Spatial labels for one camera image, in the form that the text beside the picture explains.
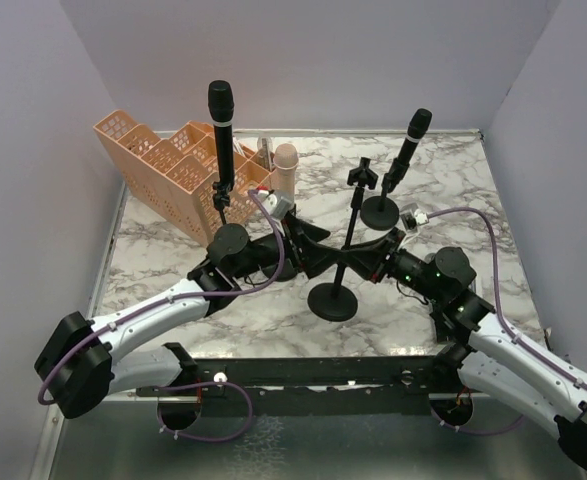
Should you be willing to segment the black round-base stand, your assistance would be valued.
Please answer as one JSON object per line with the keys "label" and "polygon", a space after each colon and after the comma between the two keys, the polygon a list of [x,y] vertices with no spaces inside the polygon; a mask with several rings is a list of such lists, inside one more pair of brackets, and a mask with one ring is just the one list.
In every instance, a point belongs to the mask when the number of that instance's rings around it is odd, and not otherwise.
{"label": "black round-base stand", "polygon": [[381,194],[364,201],[360,218],[367,227],[383,231],[396,225],[399,220],[399,208],[389,198],[389,194],[402,181],[407,169],[408,164],[405,161],[399,158],[394,159],[388,172],[383,177]]}
{"label": "black round-base stand", "polygon": [[[348,174],[347,184],[354,187],[354,192],[343,249],[351,245],[365,189],[373,190],[377,184],[378,176],[370,169],[370,162],[369,158],[361,157],[359,165]],[[339,263],[332,283],[318,284],[309,292],[307,304],[316,316],[330,322],[344,322],[357,313],[358,300],[355,294],[343,285],[345,271],[346,265]]]}

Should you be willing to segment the beige microphone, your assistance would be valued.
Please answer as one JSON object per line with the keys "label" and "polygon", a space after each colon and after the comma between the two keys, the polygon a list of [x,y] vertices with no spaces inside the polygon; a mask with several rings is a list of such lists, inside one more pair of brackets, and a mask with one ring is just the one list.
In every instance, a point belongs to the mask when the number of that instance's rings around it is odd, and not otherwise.
{"label": "beige microphone", "polygon": [[296,171],[299,164],[297,149],[290,143],[279,145],[273,157],[273,188],[295,198]]}

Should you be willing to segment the black tripod mic stand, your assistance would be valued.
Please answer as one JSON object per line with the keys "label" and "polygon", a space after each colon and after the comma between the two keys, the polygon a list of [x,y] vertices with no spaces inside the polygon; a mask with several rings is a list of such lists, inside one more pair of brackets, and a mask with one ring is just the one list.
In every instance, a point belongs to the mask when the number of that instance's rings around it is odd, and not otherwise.
{"label": "black tripod mic stand", "polygon": [[230,206],[230,193],[233,190],[233,185],[228,182],[217,181],[213,183],[213,189],[213,206],[219,214],[221,224],[226,225],[225,209]]}

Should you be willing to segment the black microphone silver grille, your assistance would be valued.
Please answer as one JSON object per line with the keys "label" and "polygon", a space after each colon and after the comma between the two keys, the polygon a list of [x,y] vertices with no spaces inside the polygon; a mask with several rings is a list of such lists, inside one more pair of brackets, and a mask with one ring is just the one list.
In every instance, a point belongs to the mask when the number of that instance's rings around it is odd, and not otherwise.
{"label": "black microphone silver grille", "polygon": [[438,344],[452,342],[454,337],[452,335],[451,323],[447,320],[443,313],[438,310],[433,310],[430,313],[430,317],[432,318],[434,325],[436,342]]}

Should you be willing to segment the black slim microphone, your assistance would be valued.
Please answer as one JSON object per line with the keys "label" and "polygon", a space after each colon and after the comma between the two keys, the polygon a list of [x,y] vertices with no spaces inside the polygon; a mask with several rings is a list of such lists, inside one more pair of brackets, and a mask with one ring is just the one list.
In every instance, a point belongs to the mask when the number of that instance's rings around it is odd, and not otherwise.
{"label": "black slim microphone", "polygon": [[411,118],[404,142],[398,156],[392,166],[398,170],[400,167],[408,167],[418,144],[429,130],[432,120],[432,112],[425,108],[419,108]]}

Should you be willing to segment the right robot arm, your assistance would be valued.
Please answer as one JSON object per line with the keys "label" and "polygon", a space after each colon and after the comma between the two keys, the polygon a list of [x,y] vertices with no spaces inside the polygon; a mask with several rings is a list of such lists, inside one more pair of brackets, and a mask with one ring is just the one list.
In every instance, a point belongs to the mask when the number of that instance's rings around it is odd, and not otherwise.
{"label": "right robot arm", "polygon": [[556,356],[508,321],[500,302],[470,289],[475,270],[462,249],[425,260],[402,248],[399,233],[344,249],[340,259],[372,282],[385,277],[421,295],[451,335],[462,384],[489,394],[545,428],[587,470],[587,372]]}

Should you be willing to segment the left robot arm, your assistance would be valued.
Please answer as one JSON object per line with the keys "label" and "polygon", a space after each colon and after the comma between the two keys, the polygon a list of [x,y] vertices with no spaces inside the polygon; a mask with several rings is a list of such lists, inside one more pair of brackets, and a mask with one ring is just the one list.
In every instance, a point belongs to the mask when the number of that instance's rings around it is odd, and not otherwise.
{"label": "left robot arm", "polygon": [[282,266],[292,257],[291,247],[279,230],[251,240],[243,226],[226,224],[205,261],[169,289],[109,315],[65,316],[34,365],[42,380],[39,403],[55,404],[74,419],[109,395],[171,385],[186,369],[188,354],[173,344],[148,351],[142,345],[225,308],[242,293],[235,277]]}

